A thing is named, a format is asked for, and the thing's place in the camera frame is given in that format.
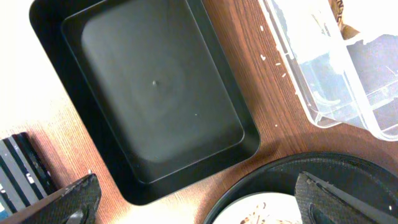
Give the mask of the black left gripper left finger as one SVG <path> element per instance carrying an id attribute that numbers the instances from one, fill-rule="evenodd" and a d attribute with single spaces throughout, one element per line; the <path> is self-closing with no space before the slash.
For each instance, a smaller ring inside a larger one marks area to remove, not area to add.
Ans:
<path id="1" fill-rule="evenodd" d="M 96 174 L 88 174 L 59 189 L 1 224 L 95 224 L 101 200 L 101 187 Z"/>

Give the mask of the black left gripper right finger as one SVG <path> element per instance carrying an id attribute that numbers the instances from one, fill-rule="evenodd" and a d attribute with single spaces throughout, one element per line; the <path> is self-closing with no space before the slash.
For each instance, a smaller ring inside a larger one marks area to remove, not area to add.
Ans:
<path id="1" fill-rule="evenodd" d="M 295 184 L 302 222 L 397 223 L 397 218 L 353 197 L 308 172 L 301 172 Z"/>

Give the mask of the grey plate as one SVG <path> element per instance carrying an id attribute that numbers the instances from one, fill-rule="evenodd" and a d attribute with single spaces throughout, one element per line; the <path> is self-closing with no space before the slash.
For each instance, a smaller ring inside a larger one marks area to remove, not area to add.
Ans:
<path id="1" fill-rule="evenodd" d="M 294 196 L 259 192 L 230 203 L 212 221 L 213 224 L 302 224 Z"/>

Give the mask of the food scraps and rice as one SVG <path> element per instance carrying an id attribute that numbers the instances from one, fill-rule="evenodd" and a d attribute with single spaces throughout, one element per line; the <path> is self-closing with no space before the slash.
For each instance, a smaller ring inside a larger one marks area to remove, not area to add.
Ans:
<path id="1" fill-rule="evenodd" d="M 272 207 L 267 206 L 265 202 L 257 205 L 245 218 L 240 221 L 240 224 L 298 224 L 302 223 L 301 218 L 295 215 L 287 215 L 278 212 Z"/>

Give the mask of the white napkin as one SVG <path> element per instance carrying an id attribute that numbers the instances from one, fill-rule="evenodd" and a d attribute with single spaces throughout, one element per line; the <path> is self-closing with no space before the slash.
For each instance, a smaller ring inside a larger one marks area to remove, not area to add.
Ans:
<path id="1" fill-rule="evenodd" d="M 276 1 L 284 19 L 285 31 L 295 55 L 303 61 L 313 59 L 304 50 L 325 53 L 337 38 L 337 31 L 345 45 L 361 41 L 364 45 L 382 35 L 397 35 L 397 0 L 342 0 L 344 4 L 343 21 L 359 31 L 352 39 L 344 40 L 333 17 L 328 1 Z"/>

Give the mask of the brown snack wrapper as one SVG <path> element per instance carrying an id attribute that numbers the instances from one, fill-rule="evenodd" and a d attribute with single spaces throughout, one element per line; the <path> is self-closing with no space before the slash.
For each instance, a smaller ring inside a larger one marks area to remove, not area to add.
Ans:
<path id="1" fill-rule="evenodd" d="M 359 31 L 347 25 L 343 21 L 344 4 L 342 0 L 328 0 L 333 17 L 338 25 L 344 40 L 352 39 L 359 34 Z"/>

